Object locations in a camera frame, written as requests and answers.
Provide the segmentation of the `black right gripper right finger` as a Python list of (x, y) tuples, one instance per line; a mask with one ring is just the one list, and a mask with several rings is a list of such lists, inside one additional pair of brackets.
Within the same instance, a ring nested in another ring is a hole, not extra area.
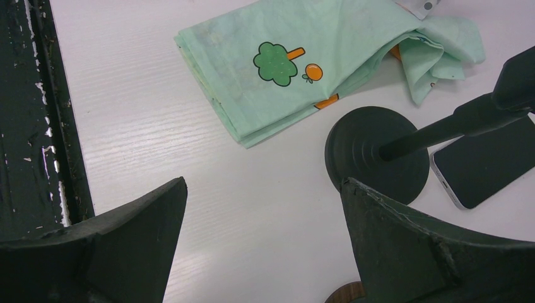
[(365, 302), (533, 302), (534, 243), (465, 229), (354, 180), (341, 202)]

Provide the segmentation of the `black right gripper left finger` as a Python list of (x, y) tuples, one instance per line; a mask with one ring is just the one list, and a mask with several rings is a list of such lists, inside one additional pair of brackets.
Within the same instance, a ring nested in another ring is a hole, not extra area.
[(1, 243), (2, 302), (161, 302), (184, 219), (172, 179), (93, 218)]

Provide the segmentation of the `brown round base stand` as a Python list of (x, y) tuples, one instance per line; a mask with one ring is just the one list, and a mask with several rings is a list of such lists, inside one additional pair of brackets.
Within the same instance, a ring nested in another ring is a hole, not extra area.
[(347, 283), (336, 289), (325, 303), (351, 303), (359, 302), (365, 297), (365, 290), (361, 281)]

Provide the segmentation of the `black clamp phone stand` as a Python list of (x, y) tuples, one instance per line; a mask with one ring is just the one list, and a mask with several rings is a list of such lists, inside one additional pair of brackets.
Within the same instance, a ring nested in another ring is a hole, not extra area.
[(360, 107), (345, 114), (326, 139), (326, 170), (337, 190), (345, 179), (353, 178), (408, 205), (428, 179), (428, 147), (503, 128), (530, 112), (534, 112), (534, 48), (504, 63), (491, 93), (424, 128), (417, 129), (384, 107)]

